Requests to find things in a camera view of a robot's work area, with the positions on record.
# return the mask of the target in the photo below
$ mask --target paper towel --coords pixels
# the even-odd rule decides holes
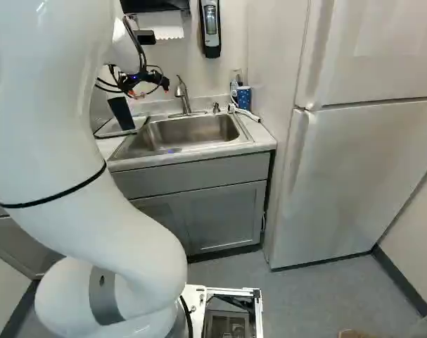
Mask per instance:
[[[153,30],[157,40],[184,37],[181,11],[137,13],[134,19],[140,30]]]

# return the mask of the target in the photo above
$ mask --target black baseboard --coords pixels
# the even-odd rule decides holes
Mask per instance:
[[[39,280],[33,280],[30,283],[27,291],[23,294],[23,297],[19,301],[10,319],[2,330],[0,338],[12,338],[18,335],[18,331],[21,328],[21,325],[23,324],[27,314],[33,306],[38,284]]]
[[[240,246],[238,248],[233,248],[233,249],[226,249],[222,251],[200,253],[198,255],[187,257],[187,261],[189,264],[199,263],[203,261],[210,261],[212,259],[226,258],[226,257],[236,256],[236,255],[241,255],[246,253],[249,254],[250,252],[259,251],[261,248],[262,248],[261,244],[254,244],[254,245],[248,245],[248,246]]]
[[[370,253],[371,253],[371,251],[353,253],[352,255],[346,255],[346,256],[340,256],[340,257],[328,258],[328,259],[322,259],[320,261],[315,261],[315,262],[309,262],[309,263],[302,263],[302,264],[284,266],[282,268],[271,269],[271,271],[273,273],[277,273],[279,271],[286,271],[286,270],[294,270],[294,269],[299,269],[299,268],[306,268],[308,266],[313,266],[313,265],[321,265],[321,264],[326,264],[326,263],[344,261],[346,259],[351,259],[351,258],[356,258],[356,257],[361,257],[361,256],[367,256]]]
[[[387,272],[387,275],[391,277],[393,282],[399,287],[401,292],[409,300],[409,302],[415,307],[423,317],[427,315],[427,303],[423,297],[417,292],[408,279],[399,271],[396,265],[390,260],[390,258],[383,252],[379,245],[375,245],[372,251],[373,257],[381,265],[382,269]]]

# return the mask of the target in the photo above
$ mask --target white refrigerator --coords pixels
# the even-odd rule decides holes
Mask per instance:
[[[267,260],[282,268],[367,252],[427,171],[427,0],[267,5],[250,22],[277,38],[262,51],[250,30],[249,47],[254,107],[279,141]]]

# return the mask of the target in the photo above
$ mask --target freezer door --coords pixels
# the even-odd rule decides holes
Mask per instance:
[[[295,110],[293,129],[271,267],[370,250],[427,171],[427,101]]]
[[[427,0],[311,0],[296,104],[427,96]]]

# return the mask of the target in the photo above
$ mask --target shoe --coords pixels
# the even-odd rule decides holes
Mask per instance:
[[[338,338],[377,338],[370,334],[359,332],[355,330],[343,330],[338,334]]]

